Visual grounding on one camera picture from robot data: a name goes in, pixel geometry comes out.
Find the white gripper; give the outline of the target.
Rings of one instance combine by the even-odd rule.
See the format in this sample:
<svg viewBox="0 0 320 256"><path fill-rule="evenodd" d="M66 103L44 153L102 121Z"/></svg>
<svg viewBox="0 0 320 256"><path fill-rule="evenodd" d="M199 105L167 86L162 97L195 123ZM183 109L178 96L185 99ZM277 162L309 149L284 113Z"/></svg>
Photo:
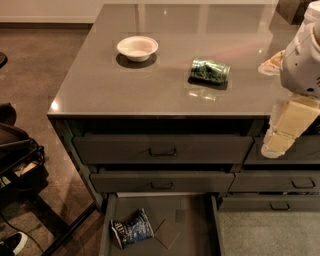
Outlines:
<svg viewBox="0 0 320 256"><path fill-rule="evenodd" d="M286 153L296 138L320 115L320 101L306 96L294 96L275 104L270 128L261 147L264 157L276 159Z"/></svg>

